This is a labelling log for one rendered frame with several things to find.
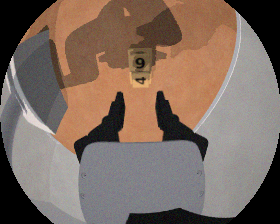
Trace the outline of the tan number cube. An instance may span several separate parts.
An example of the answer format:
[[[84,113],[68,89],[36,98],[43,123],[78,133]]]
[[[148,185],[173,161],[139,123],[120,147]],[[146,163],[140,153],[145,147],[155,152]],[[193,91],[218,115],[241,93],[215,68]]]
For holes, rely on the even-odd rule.
[[[132,71],[132,87],[149,87],[149,71]]]
[[[148,51],[132,51],[130,59],[131,71],[150,71],[150,54]]]

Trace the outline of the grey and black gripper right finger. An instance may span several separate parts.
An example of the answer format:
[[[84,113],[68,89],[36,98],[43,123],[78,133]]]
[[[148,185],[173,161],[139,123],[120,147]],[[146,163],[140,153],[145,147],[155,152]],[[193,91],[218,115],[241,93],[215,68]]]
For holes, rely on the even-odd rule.
[[[160,130],[163,131],[162,141],[192,141],[198,146],[202,160],[204,161],[208,147],[208,140],[203,136],[194,133],[192,129],[179,121],[179,117],[172,113],[169,101],[165,100],[163,91],[157,92],[155,109],[158,128],[160,127]]]

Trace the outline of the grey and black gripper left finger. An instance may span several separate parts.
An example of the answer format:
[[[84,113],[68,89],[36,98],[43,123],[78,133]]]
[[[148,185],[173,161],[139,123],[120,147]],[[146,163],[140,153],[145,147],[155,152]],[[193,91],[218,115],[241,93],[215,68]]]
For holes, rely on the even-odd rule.
[[[75,141],[74,149],[79,164],[83,151],[88,144],[94,142],[120,142],[118,132],[122,131],[124,116],[125,102],[123,92],[117,92],[115,101],[111,102],[109,113],[103,117],[102,123],[91,130],[88,135]]]

